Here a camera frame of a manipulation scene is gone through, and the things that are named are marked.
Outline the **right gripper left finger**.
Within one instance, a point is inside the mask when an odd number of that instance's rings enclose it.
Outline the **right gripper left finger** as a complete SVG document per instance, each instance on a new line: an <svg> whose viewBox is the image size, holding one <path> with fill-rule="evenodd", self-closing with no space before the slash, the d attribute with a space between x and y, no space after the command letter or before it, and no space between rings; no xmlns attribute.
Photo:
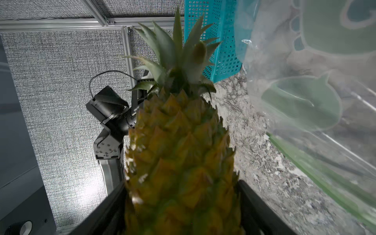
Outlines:
<svg viewBox="0 0 376 235"><path fill-rule="evenodd" d="M125 229L127 190L119 184L72 232L72 235L119 235Z"/></svg>

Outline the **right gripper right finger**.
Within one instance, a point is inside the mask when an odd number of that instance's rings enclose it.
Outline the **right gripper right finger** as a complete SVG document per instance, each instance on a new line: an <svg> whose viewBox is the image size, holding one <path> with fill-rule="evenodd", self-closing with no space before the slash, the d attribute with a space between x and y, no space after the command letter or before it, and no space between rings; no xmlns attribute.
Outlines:
<svg viewBox="0 0 376 235"><path fill-rule="evenodd" d="M247 235L294 235L268 205L243 180L237 183L240 193L241 225Z"/></svg>

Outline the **yellow pineapple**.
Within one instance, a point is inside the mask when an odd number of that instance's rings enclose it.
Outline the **yellow pineapple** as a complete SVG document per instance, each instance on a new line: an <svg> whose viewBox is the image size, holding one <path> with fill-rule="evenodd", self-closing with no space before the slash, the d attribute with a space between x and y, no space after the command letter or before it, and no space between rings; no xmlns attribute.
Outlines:
<svg viewBox="0 0 376 235"><path fill-rule="evenodd" d="M199 18L184 39L179 12L172 36L157 24L137 29L157 61L142 59L153 80L134 87L147 98L125 154L125 235L245 234L235 150L217 108L202 97L216 91L203 70L220 44L200 39L207 29Z"/></svg>

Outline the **clear zip-top bag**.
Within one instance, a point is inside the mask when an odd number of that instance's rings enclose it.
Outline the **clear zip-top bag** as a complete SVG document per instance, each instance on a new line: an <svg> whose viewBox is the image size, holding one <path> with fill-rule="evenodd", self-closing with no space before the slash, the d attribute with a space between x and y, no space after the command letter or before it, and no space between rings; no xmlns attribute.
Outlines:
<svg viewBox="0 0 376 235"><path fill-rule="evenodd" d="M234 27L272 143L375 231L375 1L238 1Z"/></svg>

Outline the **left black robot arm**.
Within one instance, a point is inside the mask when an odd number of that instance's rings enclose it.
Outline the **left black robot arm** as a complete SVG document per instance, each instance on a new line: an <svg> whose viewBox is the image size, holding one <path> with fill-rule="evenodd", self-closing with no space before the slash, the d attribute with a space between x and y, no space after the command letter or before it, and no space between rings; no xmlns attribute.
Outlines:
<svg viewBox="0 0 376 235"><path fill-rule="evenodd" d="M132 90L131 104L106 86L86 104L87 110L100 122L103 130L93 144L95 159L103 176L106 195L122 183L124 176L124 137L135 127L136 111L147 98L147 92Z"/></svg>

